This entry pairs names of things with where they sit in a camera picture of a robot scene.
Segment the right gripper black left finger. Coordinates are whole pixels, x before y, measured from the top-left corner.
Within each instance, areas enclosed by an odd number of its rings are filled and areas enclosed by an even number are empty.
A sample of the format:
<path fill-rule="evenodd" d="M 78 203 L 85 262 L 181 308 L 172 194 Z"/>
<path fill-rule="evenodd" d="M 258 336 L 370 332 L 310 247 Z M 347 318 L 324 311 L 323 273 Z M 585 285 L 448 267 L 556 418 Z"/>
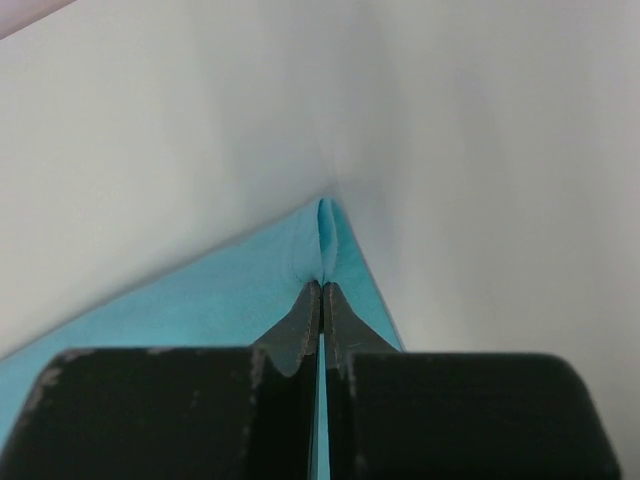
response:
<path fill-rule="evenodd" d="M 70 349 L 41 371 L 5 479 L 312 479 L 321 288 L 241 347 Z"/>

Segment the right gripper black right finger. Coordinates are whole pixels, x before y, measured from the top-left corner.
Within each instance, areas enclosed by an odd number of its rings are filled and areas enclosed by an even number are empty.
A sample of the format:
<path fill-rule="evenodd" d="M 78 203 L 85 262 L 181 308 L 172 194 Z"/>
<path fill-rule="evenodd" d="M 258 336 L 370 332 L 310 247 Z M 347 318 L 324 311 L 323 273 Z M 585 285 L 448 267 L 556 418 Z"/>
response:
<path fill-rule="evenodd" d="M 588 388 L 540 353 L 409 353 L 323 290 L 335 479 L 618 479 Z"/>

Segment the turquoise t shirt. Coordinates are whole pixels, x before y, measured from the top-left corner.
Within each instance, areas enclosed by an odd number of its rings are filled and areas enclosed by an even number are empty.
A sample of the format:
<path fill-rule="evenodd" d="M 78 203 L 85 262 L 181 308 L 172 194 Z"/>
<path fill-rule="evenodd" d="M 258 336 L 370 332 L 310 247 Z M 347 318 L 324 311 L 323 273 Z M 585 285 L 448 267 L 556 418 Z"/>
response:
<path fill-rule="evenodd" d="M 335 479 L 329 462 L 324 287 L 337 284 L 355 314 L 394 348 L 398 337 L 346 216 L 331 199 L 86 313 L 3 360 L 2 451 L 35 380 L 61 352 L 247 346 L 291 310 L 310 282 L 321 288 L 315 477 Z"/>

